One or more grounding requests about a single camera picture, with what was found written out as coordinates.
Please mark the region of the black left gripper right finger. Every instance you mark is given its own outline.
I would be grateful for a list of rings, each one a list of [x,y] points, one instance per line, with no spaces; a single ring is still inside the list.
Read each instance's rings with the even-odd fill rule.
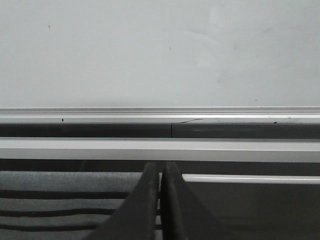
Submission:
[[[162,172],[160,212],[164,240],[237,239],[195,196],[173,162]]]

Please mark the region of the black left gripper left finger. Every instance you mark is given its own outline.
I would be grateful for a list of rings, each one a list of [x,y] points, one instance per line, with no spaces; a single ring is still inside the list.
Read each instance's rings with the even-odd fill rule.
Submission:
[[[154,240],[159,173],[147,163],[137,185],[124,203],[86,240]]]

